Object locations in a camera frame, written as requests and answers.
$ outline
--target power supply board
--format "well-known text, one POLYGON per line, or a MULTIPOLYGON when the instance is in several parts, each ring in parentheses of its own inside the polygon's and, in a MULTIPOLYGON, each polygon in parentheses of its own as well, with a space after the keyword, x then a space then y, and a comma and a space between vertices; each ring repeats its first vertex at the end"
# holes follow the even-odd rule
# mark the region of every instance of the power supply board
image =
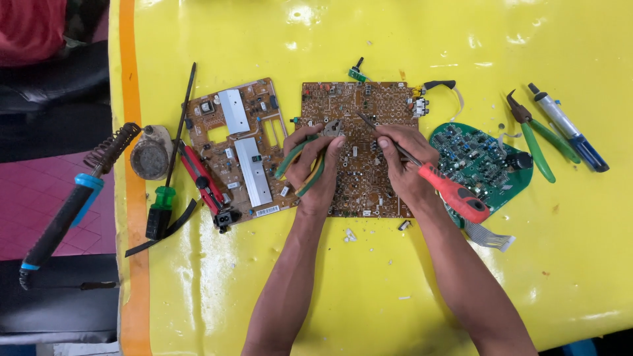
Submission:
POLYGON ((232 224, 296 206, 299 199, 274 173, 284 160, 279 142, 288 136, 270 78, 256 80, 189 101, 185 124, 192 149, 225 195, 223 211, 239 212, 232 224), (227 126, 226 141, 208 131, 227 126), (270 142, 266 129, 273 130, 270 142))
POLYGON ((303 83, 295 129, 340 120, 340 135, 347 137, 329 217, 412 216, 391 187, 387 162, 372 129, 355 112, 361 111, 377 125, 418 127, 418 117, 428 112, 427 104, 424 98, 414 98, 405 82, 303 83))
MULTIPOLYGON (((529 153, 503 143, 475 127, 448 123, 436 128, 429 143, 440 153, 437 168, 446 177, 468 188, 493 214, 525 189, 532 180, 529 153)), ((464 219, 446 205, 455 224, 464 219)))

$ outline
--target yellow plastic sheet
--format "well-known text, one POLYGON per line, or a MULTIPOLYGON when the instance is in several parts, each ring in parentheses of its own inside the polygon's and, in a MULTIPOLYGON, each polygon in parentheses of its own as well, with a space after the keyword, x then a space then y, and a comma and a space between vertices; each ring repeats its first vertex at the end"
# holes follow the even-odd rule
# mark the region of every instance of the yellow plastic sheet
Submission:
MULTIPOLYGON (((546 121, 530 100, 526 85, 534 82, 561 101, 611 166, 603 174, 575 166, 537 136, 556 184, 535 170, 531 185, 484 223, 517 237, 506 253, 473 246, 543 350, 633 326, 632 11, 631 2, 588 0, 114 0, 115 126, 161 124, 173 134, 193 61, 193 97, 270 76, 291 118, 302 82, 352 81, 347 70, 364 56, 361 69, 373 80, 457 80, 466 101, 457 121, 493 135, 500 123, 520 132, 504 100, 515 88, 546 121)), ((458 105, 443 87, 427 99, 420 128, 428 136, 458 105)), ((527 150, 523 138, 506 142, 527 150)), ((115 170, 123 351, 237 355, 294 209, 220 235, 201 207, 176 235, 126 259, 123 251, 144 241, 158 186, 136 177, 127 157, 115 170)), ((181 212, 199 194, 180 164, 173 182, 181 212)), ((400 223, 326 222, 293 355, 476 354, 441 301, 417 224, 400 232, 400 223), (348 227, 357 242, 343 241, 348 227)))

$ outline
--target green-handled pliers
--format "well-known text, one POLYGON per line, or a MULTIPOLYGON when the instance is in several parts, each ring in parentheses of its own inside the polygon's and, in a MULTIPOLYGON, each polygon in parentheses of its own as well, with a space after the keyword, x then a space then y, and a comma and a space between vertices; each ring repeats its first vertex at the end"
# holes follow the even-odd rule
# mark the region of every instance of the green-handled pliers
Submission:
MULTIPOLYGON (((323 136, 336 137, 339 135, 340 131, 341 131, 341 121, 333 120, 333 121, 330 121, 325 126, 325 128, 323 128, 323 131, 321 131, 321 134, 323 136)), ((279 168, 277 168, 277 171, 275 172, 275 178, 281 179, 286 173, 286 171, 288 171, 288 168, 290 168, 290 165, 293 164, 297 160, 297 158, 299 158, 299 156, 301 156, 301 152, 303 152, 303 148, 308 143, 318 138, 319 138, 318 134, 307 136, 305 141, 303 141, 302 143, 298 144, 295 148, 293 148, 290 151, 290 153, 288 153, 288 155, 284 158, 282 163, 279 164, 279 168)), ((321 174, 323 173, 323 169, 325 168, 326 150, 327 148, 324 148, 323 150, 321 150, 321 152, 319 152, 318 156, 316 157, 317 159, 316 159, 314 168, 312 168, 312 172, 310 173, 308 178, 306 178, 303 184, 299 187, 299 189, 297 189, 294 192, 296 196, 304 195, 308 191, 308 189, 310 189, 312 185, 314 185, 314 183, 316 183, 318 179, 321 177, 321 174)))
POLYGON ((527 146, 530 149, 530 153, 532 154, 532 158, 534 159, 534 164, 541 171, 543 176, 550 183, 556 182, 556 177, 554 173, 552 173, 551 169, 545 157, 543 156, 543 152, 541 151, 541 147, 539 147, 539 143, 536 141, 536 137, 534 137, 534 133, 532 129, 536 132, 540 133, 541 136, 545 137, 558 151, 563 153, 567 158, 569 158, 574 163, 580 163, 580 157, 576 154, 573 148, 564 140, 562 137, 558 136, 554 132, 550 131, 545 125, 541 124, 537 120, 532 118, 532 114, 523 106, 517 103, 517 101, 512 97, 512 94, 515 91, 512 90, 508 96, 506 97, 508 100, 508 104, 510 105, 510 109, 512 110, 512 115, 515 120, 521 124, 521 130, 523 131, 523 135, 525 136, 525 141, 527 142, 527 146))

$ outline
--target hand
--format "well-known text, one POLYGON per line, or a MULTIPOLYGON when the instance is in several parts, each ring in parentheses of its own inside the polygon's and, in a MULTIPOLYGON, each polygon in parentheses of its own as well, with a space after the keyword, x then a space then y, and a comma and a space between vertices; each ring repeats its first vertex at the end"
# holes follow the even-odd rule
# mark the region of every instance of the hand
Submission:
MULTIPOLYGON (((304 126, 298 129, 285 139, 284 155, 287 156, 293 148, 305 141, 306 136, 314 135, 322 130, 323 124, 304 126)), ((307 213, 308 215, 318 215, 321 217, 327 215, 327 210, 332 204, 332 198, 334 197, 334 189, 336 188, 336 167, 344 143, 345 136, 321 136, 304 146, 301 156, 299 156, 297 161, 286 171, 286 178, 294 189, 298 189, 310 175, 312 171, 310 166, 312 162, 316 160, 319 152, 323 149, 327 149, 323 173, 319 180, 301 197, 299 211, 307 213)))
POLYGON ((389 166, 389 180, 398 196, 412 210, 426 210, 438 202, 435 188, 418 175, 419 167, 411 161, 402 162, 400 152, 394 146, 397 142, 420 162, 430 162, 437 166, 439 152, 429 145, 426 138, 415 127, 403 125, 378 125, 375 135, 378 145, 389 166))

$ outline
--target barcode label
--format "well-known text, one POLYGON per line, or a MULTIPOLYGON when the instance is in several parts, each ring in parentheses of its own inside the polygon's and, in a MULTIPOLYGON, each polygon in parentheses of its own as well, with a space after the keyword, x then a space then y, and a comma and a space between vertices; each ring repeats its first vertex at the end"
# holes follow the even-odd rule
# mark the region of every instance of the barcode label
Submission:
POLYGON ((264 216, 264 215, 268 215, 271 213, 276 213, 279 211, 279 205, 275 205, 274 207, 270 207, 270 208, 266 208, 264 210, 260 210, 258 212, 256 212, 255 214, 257 214, 257 217, 260 216, 264 216))

